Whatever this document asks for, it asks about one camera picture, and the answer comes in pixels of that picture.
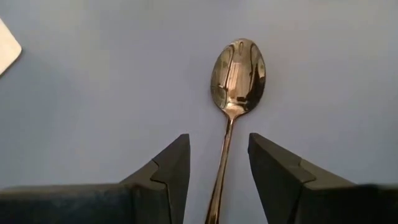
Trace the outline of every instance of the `spoon bowl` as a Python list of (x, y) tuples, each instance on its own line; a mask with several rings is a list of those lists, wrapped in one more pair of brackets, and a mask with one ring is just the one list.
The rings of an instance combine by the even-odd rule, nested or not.
[(238, 39), (224, 48), (211, 76), (211, 97), (228, 118), (216, 183), (205, 224), (218, 224), (224, 174), (236, 118), (253, 110), (266, 84), (266, 67), (257, 45)]

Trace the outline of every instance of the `metal spoon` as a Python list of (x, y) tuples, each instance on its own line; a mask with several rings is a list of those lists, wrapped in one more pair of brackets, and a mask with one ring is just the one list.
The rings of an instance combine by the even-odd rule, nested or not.
[(218, 224), (229, 144), (236, 118), (253, 110), (266, 84), (266, 68), (257, 45), (247, 39), (230, 43), (218, 57), (211, 77), (211, 96), (228, 122), (217, 179), (205, 224)]

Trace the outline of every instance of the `blue surface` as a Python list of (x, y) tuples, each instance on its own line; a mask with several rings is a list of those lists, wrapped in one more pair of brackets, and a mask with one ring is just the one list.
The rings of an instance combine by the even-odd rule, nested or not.
[(266, 222), (250, 132), (352, 181), (398, 182), (397, 10), (395, 1), (1, 1), (23, 54), (0, 79), (0, 187), (117, 182), (189, 133), (185, 223), (203, 223), (225, 127), (210, 75), (238, 37), (258, 44), (267, 83), (234, 129), (222, 223)]

